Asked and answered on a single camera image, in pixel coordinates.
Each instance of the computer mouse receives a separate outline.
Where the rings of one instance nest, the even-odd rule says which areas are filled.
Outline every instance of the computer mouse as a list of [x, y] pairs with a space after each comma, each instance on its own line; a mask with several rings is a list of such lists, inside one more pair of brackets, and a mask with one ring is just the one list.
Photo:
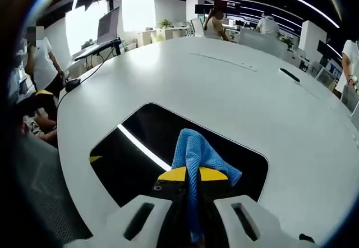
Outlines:
[[70, 92], [72, 91], [74, 88], [76, 88], [77, 86], [79, 86], [81, 83], [80, 79], [74, 79], [71, 81], [68, 81], [65, 85], [65, 90], [66, 92]]

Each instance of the yellow strip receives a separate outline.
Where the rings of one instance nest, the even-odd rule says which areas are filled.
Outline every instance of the yellow strip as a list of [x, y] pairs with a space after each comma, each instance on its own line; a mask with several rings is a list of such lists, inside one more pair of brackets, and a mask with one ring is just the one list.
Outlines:
[[37, 91], [35, 95], [53, 95], [53, 94], [50, 93], [49, 91], [41, 89], [41, 90]]
[[202, 181], [228, 180], [227, 176], [215, 169], [200, 167]]
[[186, 177], [186, 167], [171, 169], [170, 171], [161, 174], [158, 179], [166, 181], [184, 182]]
[[101, 156], [90, 157], [90, 163], [95, 162], [97, 159], [102, 158]]

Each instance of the black cable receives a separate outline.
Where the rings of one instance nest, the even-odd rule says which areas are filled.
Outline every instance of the black cable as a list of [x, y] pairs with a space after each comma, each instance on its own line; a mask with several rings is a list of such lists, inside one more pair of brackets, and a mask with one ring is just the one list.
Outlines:
[[[106, 59], [104, 60], [103, 59], [103, 57], [102, 57], [102, 59], [103, 59], [103, 62], [101, 63], [101, 65], [98, 67], [98, 68], [96, 68], [96, 70], [94, 71], [94, 72], [92, 72], [91, 73], [91, 75], [90, 76], [88, 76], [87, 78], [85, 78], [85, 79], [83, 79], [82, 81], [81, 81], [81, 84], [84, 82], [84, 81], [86, 81], [89, 77], [91, 77], [93, 74], [95, 74], [96, 72], [97, 72], [97, 70], [99, 70], [101, 67], [102, 67], [102, 65], [107, 61], [107, 59], [109, 58], [109, 56], [111, 55], [111, 54], [113, 54], [113, 47], [111, 47], [111, 52], [108, 54], [108, 56], [106, 57]], [[67, 92], [60, 100], [59, 100], [59, 102], [58, 102], [58, 104], [57, 104], [57, 109], [58, 109], [58, 107], [60, 107], [60, 103], [61, 103], [61, 101], [63, 101], [63, 99], [67, 96], [67, 94], [69, 94], [70, 92]]]

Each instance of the window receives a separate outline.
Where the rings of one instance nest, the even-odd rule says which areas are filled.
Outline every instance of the window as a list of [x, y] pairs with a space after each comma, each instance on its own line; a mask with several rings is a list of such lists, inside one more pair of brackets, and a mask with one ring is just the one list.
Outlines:
[[70, 55], [81, 50], [81, 46], [88, 40], [97, 40], [99, 20], [108, 13], [106, 0], [92, 3], [85, 11], [85, 7], [79, 7], [66, 13], [66, 37]]
[[144, 31], [146, 27], [154, 27], [154, 0], [122, 0], [123, 31]]

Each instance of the oval conference table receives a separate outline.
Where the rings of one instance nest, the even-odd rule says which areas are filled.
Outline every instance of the oval conference table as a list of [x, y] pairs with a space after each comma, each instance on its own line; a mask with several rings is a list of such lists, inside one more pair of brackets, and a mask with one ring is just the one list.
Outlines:
[[[300, 84], [280, 68], [296, 75]], [[264, 52], [186, 37], [106, 61], [61, 101], [63, 175], [94, 235], [119, 206], [95, 174], [89, 154], [149, 102], [265, 155], [269, 170], [259, 204], [294, 238], [304, 233], [324, 244], [355, 202], [359, 132], [348, 109], [327, 88]]]

